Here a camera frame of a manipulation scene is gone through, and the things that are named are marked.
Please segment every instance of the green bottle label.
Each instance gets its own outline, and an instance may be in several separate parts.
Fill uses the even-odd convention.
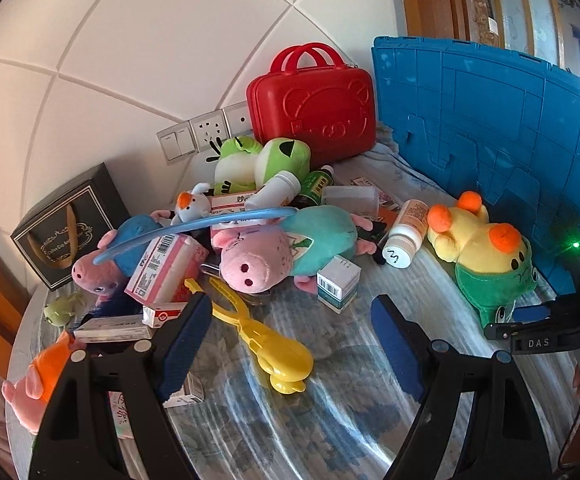
[[[326,186],[331,186],[333,182],[334,181],[332,177],[325,171],[313,171],[307,177],[305,177],[305,180],[301,185],[301,191],[299,192],[299,195],[308,197],[316,205],[320,205],[323,188]]]

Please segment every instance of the wall socket panel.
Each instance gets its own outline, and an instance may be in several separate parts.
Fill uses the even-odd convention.
[[[161,130],[157,133],[157,139],[168,165],[175,164],[183,160],[185,155],[196,152],[189,121]]]
[[[230,136],[222,110],[215,110],[209,114],[190,119],[190,125],[200,152],[210,148],[211,140],[216,145],[218,144],[217,139],[225,140]]]
[[[224,114],[231,137],[247,135],[252,132],[252,121],[246,101],[225,107]]]

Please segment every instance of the pig plush toy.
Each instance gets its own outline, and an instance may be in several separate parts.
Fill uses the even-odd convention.
[[[14,384],[3,381],[3,398],[30,433],[38,433],[48,401],[70,354],[85,347],[69,332],[62,332],[54,344],[34,358],[24,377]]]
[[[128,283],[132,273],[144,256],[147,243],[135,247],[103,264],[95,265],[94,258],[107,248],[134,238],[143,233],[154,231],[161,227],[157,219],[161,211],[155,211],[150,216],[137,215],[123,222],[119,229],[112,229],[103,235],[97,249],[79,258],[72,266],[72,279],[83,290],[98,295],[97,305],[110,298],[120,288]]]
[[[219,231],[212,244],[222,248],[220,272],[234,290],[257,294],[294,276],[294,284],[316,294],[316,274],[340,254],[372,254],[376,245],[357,240],[356,226],[372,222],[338,207],[301,209],[279,224]]]

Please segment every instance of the pink pig plush head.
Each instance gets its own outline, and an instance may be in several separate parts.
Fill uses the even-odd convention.
[[[83,290],[97,294],[97,304],[112,296],[128,282],[114,260],[108,260],[101,265],[94,264],[95,256],[102,252],[103,249],[96,249],[79,258],[72,266],[74,283]]]
[[[38,433],[47,406],[46,402],[40,398],[40,394],[37,395],[40,389],[42,390],[43,386],[34,365],[30,365],[28,373],[16,383],[3,381],[1,385],[3,398],[12,406],[21,425],[32,434]]]
[[[219,269],[234,290],[257,294],[281,282],[292,271],[288,238],[278,226],[253,232],[219,231],[212,244],[222,248]]]

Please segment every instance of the red suitcase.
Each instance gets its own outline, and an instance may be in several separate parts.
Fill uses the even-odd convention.
[[[334,65],[326,64],[315,48],[326,52]],[[297,68],[304,53],[317,66]],[[286,48],[275,57],[270,73],[248,85],[246,94],[255,138],[262,144],[276,137],[306,142],[314,168],[374,146],[372,79],[365,70],[346,65],[326,44]]]

